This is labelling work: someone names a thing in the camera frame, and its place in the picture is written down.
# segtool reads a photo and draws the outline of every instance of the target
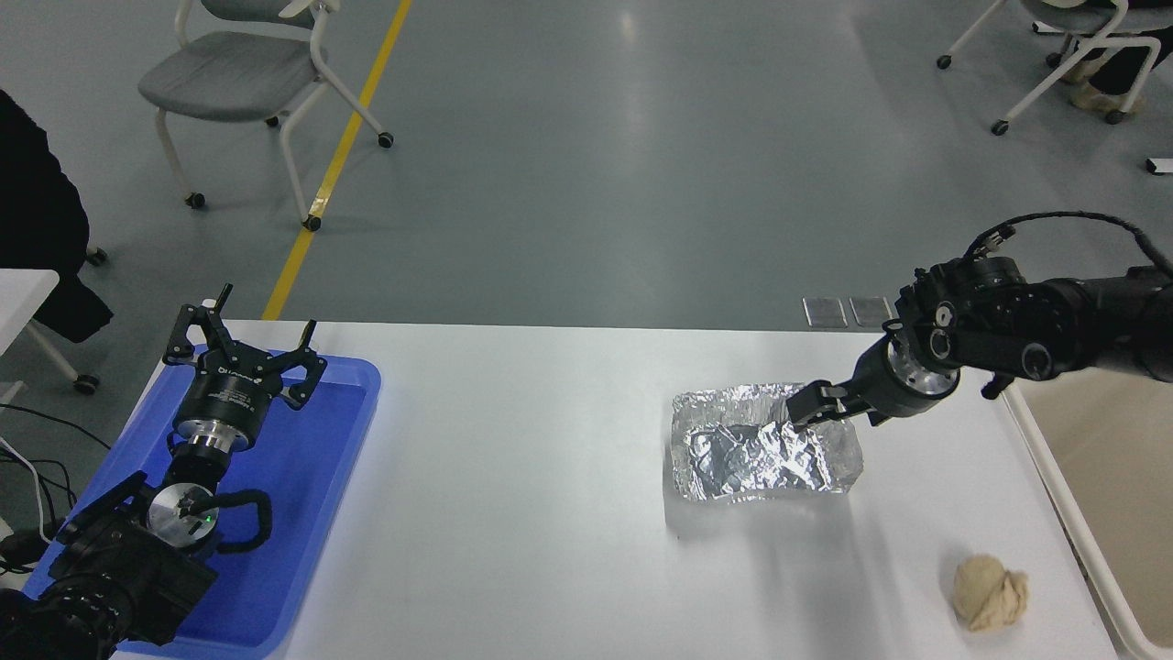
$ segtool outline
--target gray floor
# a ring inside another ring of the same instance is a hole
[[[1057,88],[996,138],[989,124],[1045,75],[1057,40],[1011,5],[937,70],[985,4],[416,0],[372,106],[395,147],[355,144],[283,317],[802,329],[804,294],[895,298],[913,267],[1023,212],[1113,212],[1173,251],[1173,181],[1141,169],[1173,155],[1173,72],[1121,125]],[[355,90],[395,8],[352,0],[332,25],[331,62]],[[111,254],[84,275],[117,313],[68,348],[103,379],[95,397],[27,338],[0,381],[108,440],[176,307],[230,280],[229,315],[258,317],[299,229],[264,125],[175,121],[209,207],[178,203],[135,90],[174,49],[174,6],[133,9],[9,0],[0,26],[0,87],[81,190]],[[213,23],[197,9],[191,32]],[[346,118],[327,97],[294,135],[311,190]],[[1030,278],[1143,259],[1125,233],[1078,220],[1026,226],[1008,253]],[[0,430],[81,483],[101,461],[12,413]],[[23,477],[0,475],[0,516],[29,524]]]

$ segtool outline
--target beige dough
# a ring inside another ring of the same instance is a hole
[[[1011,573],[989,554],[970,557],[954,576],[952,605],[970,632],[995,631],[1026,611],[1026,573]]]

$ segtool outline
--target crumpled foil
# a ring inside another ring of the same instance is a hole
[[[672,400],[672,477],[693,502],[786,491],[846,494],[863,472],[850,422],[795,433],[785,402],[802,383],[738,386]]]

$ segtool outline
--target blue plastic tray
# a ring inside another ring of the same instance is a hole
[[[219,579],[179,627],[175,641],[158,647],[123,642],[120,651],[215,660],[259,660],[285,639],[334,519],[351,468],[366,436],[379,394],[379,370],[368,362],[326,358],[330,366],[313,399],[299,413],[274,401],[253,449],[232,456],[222,492],[260,489],[273,501],[273,533],[245,554],[216,554],[208,565]],[[290,372],[289,382],[304,372]],[[118,438],[79,501],[86,506],[136,470],[158,485],[170,455],[165,438],[194,370],[163,369],[138,415]],[[225,539],[252,537],[253,508],[225,510],[218,529]],[[50,584],[54,543],[25,586],[39,597]]]

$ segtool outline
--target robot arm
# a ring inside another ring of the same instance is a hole
[[[232,340],[219,319],[231,285],[216,304],[184,305],[163,363],[191,366],[195,379],[172,421],[171,462],[162,483],[136,472],[77,512],[57,533],[66,546],[49,567],[55,581],[39,599],[0,590],[0,658],[104,660],[124,639],[164,645],[215,583],[213,553],[249,552],[272,530],[272,505],[259,490],[217,492],[231,456],[253,447],[272,400],[293,410],[313,395],[326,361],[310,349],[314,321],[298,348],[271,355]],[[203,329],[196,355],[188,328]],[[282,374],[305,368],[286,387]],[[255,505],[256,536],[225,542],[216,531],[224,509]]]
[[[1154,265],[1123,277],[1029,284],[1013,259],[988,256],[1017,223],[1069,216],[1128,229]],[[787,401],[795,428],[861,414],[873,426],[918,415],[956,390],[962,367],[994,373],[982,390],[989,400],[1015,379],[1050,381],[1087,367],[1173,382],[1173,265],[1144,232],[1112,216],[1063,211],[1006,220],[964,256],[917,268],[896,312],[849,381],[815,381]]]

